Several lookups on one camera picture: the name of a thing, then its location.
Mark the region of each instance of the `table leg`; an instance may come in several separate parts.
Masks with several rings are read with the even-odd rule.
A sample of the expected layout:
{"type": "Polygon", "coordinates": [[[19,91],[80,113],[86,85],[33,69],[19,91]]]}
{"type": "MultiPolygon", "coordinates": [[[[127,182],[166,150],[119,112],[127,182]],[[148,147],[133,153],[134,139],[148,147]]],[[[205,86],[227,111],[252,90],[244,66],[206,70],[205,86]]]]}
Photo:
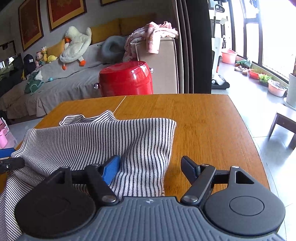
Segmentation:
{"type": "Polygon", "coordinates": [[[296,147],[296,134],[294,134],[290,144],[289,144],[289,147],[292,148],[292,149],[295,149],[296,147]]]}
{"type": "Polygon", "coordinates": [[[276,125],[277,120],[278,120],[278,115],[277,115],[277,113],[276,113],[276,115],[275,115],[275,117],[274,117],[274,121],[273,121],[273,123],[272,123],[272,125],[271,125],[271,127],[270,127],[270,130],[269,130],[269,133],[268,133],[268,139],[271,137],[271,134],[272,134],[272,132],[273,132],[273,130],[274,130],[274,127],[275,127],[275,125],[276,125]]]}

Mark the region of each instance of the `side table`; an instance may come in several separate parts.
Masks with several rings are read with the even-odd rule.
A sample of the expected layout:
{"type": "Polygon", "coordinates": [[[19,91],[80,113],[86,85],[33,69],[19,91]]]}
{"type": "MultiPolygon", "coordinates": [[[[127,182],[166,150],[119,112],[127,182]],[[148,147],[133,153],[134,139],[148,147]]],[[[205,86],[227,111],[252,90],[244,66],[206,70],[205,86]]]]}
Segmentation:
{"type": "Polygon", "coordinates": [[[295,149],[296,147],[296,111],[284,106],[283,104],[280,104],[276,111],[274,121],[270,127],[268,138],[271,137],[271,134],[276,124],[294,133],[294,136],[289,144],[289,147],[292,149],[295,149]]]}

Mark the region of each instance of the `metal screw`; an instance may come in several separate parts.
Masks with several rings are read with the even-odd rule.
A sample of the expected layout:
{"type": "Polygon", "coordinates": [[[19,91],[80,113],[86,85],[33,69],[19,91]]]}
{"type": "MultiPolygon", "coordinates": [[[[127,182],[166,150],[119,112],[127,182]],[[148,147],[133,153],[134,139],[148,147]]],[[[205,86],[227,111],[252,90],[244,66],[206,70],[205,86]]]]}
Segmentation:
{"type": "Polygon", "coordinates": [[[106,203],[113,203],[117,200],[117,198],[113,195],[106,195],[102,197],[102,201],[106,203]]]}
{"type": "Polygon", "coordinates": [[[94,89],[98,89],[99,88],[99,83],[94,83],[94,89]]]}
{"type": "Polygon", "coordinates": [[[196,196],[186,195],[183,197],[183,200],[187,203],[194,203],[198,200],[196,196]]]}

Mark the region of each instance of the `logo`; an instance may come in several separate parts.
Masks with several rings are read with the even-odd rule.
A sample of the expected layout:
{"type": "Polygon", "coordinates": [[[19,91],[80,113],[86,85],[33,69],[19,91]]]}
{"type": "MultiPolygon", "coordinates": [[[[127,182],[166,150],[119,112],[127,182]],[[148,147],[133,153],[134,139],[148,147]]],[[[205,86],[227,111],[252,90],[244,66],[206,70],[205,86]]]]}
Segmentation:
{"type": "Polygon", "coordinates": [[[148,200],[146,200],[145,202],[151,204],[151,203],[153,203],[154,201],[153,201],[152,199],[148,199],[148,200]]]}

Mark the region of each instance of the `black backpack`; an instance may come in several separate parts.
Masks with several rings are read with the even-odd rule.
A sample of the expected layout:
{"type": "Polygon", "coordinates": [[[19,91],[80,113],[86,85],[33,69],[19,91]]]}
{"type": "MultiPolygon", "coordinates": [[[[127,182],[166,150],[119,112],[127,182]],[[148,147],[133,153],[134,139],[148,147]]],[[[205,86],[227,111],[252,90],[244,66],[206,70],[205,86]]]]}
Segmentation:
{"type": "Polygon", "coordinates": [[[36,69],[35,60],[32,55],[27,54],[24,57],[24,74],[25,78],[28,74],[31,74],[36,69]]]}

